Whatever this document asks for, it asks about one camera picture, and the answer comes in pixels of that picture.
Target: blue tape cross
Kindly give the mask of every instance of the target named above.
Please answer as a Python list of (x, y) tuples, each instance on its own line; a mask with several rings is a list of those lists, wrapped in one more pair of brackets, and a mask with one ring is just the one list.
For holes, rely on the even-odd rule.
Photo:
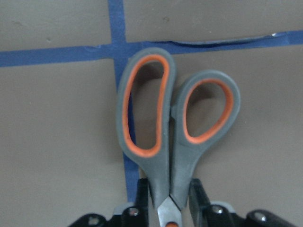
[[(303, 44), (303, 31), (287, 31), (268, 36), (212, 42), (167, 41), (128, 43), (125, 38), (123, 0), (108, 0), (108, 9), (112, 37), (111, 44), (0, 52), (0, 67), (93, 61), (111, 58), (114, 59), (116, 85), (118, 86), (128, 58), (147, 47), (160, 47), (171, 54), (181, 54)], [(131, 137), (135, 141), (134, 120), (131, 109), (130, 106), (129, 128)], [(128, 201), (134, 201), (137, 180), (139, 179), (138, 165), (124, 155), (124, 166), (127, 199)]]

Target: screw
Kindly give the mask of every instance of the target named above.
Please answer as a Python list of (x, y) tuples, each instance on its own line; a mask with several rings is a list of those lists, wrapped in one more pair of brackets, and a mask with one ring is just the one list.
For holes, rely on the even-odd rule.
[(266, 216), (260, 212), (255, 213), (255, 218), (259, 221), (266, 221)]
[(139, 214), (139, 210), (137, 208), (131, 207), (128, 209), (128, 214), (130, 216), (137, 216)]
[(222, 207), (220, 207), (218, 205), (213, 205), (212, 209), (213, 209), (213, 212), (215, 212), (216, 214), (222, 214), (223, 213)]
[(89, 226), (96, 226), (99, 224), (99, 221), (98, 217), (89, 217)]

